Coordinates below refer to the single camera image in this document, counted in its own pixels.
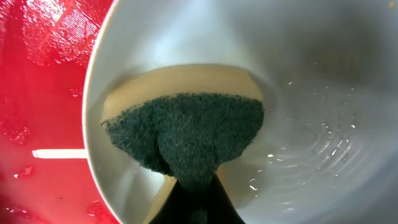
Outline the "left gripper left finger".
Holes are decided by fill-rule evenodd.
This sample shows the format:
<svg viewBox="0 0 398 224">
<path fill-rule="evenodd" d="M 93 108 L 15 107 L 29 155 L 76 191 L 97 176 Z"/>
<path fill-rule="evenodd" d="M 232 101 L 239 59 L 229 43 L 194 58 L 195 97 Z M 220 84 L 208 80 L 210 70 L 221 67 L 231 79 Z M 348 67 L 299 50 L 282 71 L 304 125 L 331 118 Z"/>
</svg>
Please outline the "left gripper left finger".
<svg viewBox="0 0 398 224">
<path fill-rule="evenodd" d="M 186 191 L 179 181 L 173 186 L 163 206 L 149 224 L 194 224 L 195 196 Z"/>
</svg>

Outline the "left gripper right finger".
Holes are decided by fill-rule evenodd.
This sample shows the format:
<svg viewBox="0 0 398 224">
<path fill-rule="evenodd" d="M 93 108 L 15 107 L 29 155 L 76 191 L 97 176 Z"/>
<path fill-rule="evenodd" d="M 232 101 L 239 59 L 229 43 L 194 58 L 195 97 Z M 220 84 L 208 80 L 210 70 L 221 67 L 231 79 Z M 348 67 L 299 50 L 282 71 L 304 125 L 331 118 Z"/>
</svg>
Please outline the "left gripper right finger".
<svg viewBox="0 0 398 224">
<path fill-rule="evenodd" d="M 245 224 L 215 174 L 206 193 L 208 224 Z"/>
</svg>

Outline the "green yellow sponge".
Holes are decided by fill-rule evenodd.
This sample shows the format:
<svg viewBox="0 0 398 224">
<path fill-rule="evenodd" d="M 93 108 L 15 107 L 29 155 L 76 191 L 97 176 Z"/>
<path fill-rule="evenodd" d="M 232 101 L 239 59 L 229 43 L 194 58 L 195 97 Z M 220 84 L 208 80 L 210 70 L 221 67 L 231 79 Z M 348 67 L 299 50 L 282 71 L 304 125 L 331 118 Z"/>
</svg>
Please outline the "green yellow sponge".
<svg viewBox="0 0 398 224">
<path fill-rule="evenodd" d="M 196 223 L 208 223 L 213 176 L 242 155 L 264 116 L 262 93 L 247 70 L 191 64 L 122 82 L 105 98 L 101 125 L 116 149 L 179 181 L 195 196 Z"/>
</svg>

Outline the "light blue plate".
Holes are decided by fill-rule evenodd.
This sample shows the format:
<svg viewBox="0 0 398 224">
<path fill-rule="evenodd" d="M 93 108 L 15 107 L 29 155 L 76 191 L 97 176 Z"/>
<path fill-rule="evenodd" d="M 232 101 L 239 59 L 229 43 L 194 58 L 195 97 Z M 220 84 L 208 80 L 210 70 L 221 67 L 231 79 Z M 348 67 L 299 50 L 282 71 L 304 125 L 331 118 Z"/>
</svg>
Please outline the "light blue plate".
<svg viewBox="0 0 398 224">
<path fill-rule="evenodd" d="M 169 179 L 115 149 L 100 125 L 128 77 L 187 63 L 245 68 L 266 123 L 221 167 L 246 223 L 397 222 L 396 1 L 115 1 L 83 93 L 95 184 L 121 223 L 144 223 Z"/>
</svg>

